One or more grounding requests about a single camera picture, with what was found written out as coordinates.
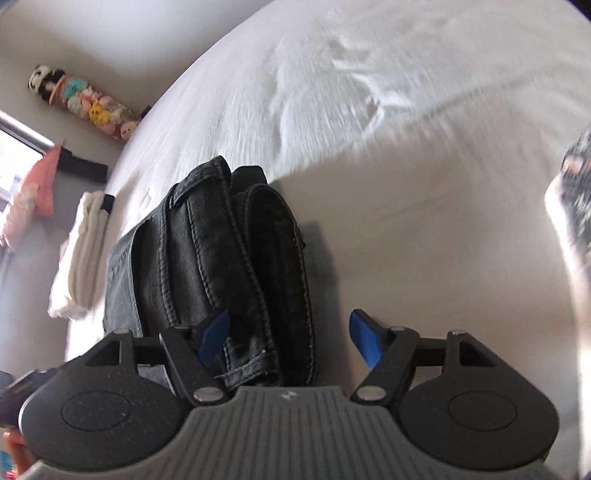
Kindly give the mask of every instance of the panda plush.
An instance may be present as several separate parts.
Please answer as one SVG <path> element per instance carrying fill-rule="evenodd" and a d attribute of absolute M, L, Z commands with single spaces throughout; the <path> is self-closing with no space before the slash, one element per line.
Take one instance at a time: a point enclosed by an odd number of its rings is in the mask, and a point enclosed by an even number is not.
<path fill-rule="evenodd" d="M 29 78 L 29 90 L 39 95 L 43 101 L 49 103 L 53 89 L 65 74 L 66 72 L 62 69 L 53 70 L 47 65 L 37 65 Z"/>

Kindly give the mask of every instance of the pink cloth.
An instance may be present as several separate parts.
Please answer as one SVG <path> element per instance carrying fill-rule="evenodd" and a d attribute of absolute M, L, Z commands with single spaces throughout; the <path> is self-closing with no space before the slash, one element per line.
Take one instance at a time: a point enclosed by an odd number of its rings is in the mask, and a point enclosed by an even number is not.
<path fill-rule="evenodd" d="M 53 180 L 56 177 L 60 154 L 61 145 L 53 147 L 31 167 L 29 173 L 21 180 L 21 190 L 27 190 L 25 187 L 32 184 L 39 185 L 39 191 L 35 199 L 35 213 L 42 217 L 53 215 Z"/>
<path fill-rule="evenodd" d="M 13 252 L 20 245 L 22 236 L 27 231 L 33 217 L 38 188 L 39 185 L 36 183 L 27 186 L 20 185 L 18 192 L 10 198 L 10 203 L 2 214 L 0 244 Z"/>

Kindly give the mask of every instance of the grey ribbed platform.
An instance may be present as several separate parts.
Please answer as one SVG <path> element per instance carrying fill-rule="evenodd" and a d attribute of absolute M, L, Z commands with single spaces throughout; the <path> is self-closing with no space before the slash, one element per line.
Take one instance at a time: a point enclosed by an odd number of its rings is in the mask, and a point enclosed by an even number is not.
<path fill-rule="evenodd" d="M 193 410 L 163 450 L 111 472 L 63 472 L 38 462 L 27 480 L 557 480 L 541 463 L 477 473 L 417 450 L 389 412 L 349 402 L 337 387 L 242 387 Z"/>

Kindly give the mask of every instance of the plush toy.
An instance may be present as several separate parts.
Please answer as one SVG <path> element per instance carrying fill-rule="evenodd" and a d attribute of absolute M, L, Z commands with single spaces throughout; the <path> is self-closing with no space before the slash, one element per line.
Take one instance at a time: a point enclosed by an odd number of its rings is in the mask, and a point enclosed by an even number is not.
<path fill-rule="evenodd" d="M 58 105 L 107 135 L 124 141 L 130 138 L 141 120 L 125 105 L 104 95 L 86 80 L 66 75 L 61 69 L 37 65 L 28 87 L 49 105 Z"/>
<path fill-rule="evenodd" d="M 37 65 L 29 78 L 29 90 L 49 103 L 51 94 L 61 78 L 66 74 L 63 70 L 52 70 L 47 65 Z"/>

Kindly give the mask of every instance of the white bed sheet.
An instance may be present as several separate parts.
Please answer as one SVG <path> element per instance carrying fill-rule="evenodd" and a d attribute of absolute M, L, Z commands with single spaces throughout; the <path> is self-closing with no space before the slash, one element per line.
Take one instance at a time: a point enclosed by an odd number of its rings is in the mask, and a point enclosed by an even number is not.
<path fill-rule="evenodd" d="M 319 381 L 349 392 L 368 371 L 348 341 L 353 308 L 426 336 L 466 328 L 555 403 L 549 464 L 573 478 L 587 319 L 544 193 L 591 120 L 590 44 L 561 0 L 276 0 L 125 147 L 106 250 L 199 163 L 259 164 L 307 243 Z M 105 264 L 68 358 L 102 336 Z"/>

